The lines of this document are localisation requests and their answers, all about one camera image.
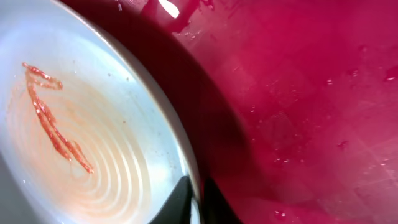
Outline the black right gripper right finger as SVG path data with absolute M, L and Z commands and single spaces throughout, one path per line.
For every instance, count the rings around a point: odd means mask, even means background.
M 233 212 L 213 179 L 208 178 L 206 180 L 203 193 L 205 224 L 243 224 Z

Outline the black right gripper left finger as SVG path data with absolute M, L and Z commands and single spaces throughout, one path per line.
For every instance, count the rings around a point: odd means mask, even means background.
M 150 224 L 190 224 L 192 186 L 188 176 L 181 177 Z

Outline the white plate with sauce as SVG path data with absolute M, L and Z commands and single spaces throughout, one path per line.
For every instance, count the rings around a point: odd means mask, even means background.
M 59 1 L 1 2 L 1 222 L 149 223 L 181 177 L 184 128 L 151 74 Z

